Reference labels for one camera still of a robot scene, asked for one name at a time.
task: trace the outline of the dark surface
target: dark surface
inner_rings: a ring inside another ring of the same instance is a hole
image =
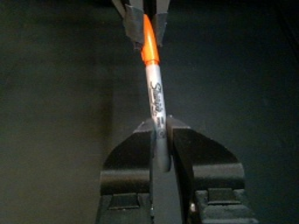
[[[94,223],[102,161],[150,117],[141,55],[113,8],[4,0],[0,12],[0,223]],[[287,41],[259,2],[171,4],[167,113],[238,156],[250,205],[269,224],[299,219]]]

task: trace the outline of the orange marker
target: orange marker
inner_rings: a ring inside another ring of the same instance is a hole
[[[163,172],[169,172],[171,170],[173,163],[167,147],[165,91],[159,67],[161,60],[155,42],[154,28],[147,15],[145,15],[145,47],[142,51],[142,57],[146,64],[150,107],[155,129],[154,156],[157,157],[161,170]]]

